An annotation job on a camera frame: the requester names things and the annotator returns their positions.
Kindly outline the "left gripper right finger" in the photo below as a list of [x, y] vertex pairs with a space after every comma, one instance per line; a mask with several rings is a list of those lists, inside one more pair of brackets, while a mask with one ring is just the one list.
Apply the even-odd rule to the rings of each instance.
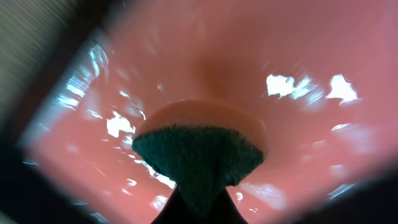
[[226, 189], [219, 194], [214, 202], [214, 223], [248, 224], [238, 211]]

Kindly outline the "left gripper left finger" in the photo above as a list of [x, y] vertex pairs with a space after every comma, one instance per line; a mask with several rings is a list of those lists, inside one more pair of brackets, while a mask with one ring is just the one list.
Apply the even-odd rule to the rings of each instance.
[[161, 212], [151, 224], [191, 224], [195, 219], [178, 187], [174, 189]]

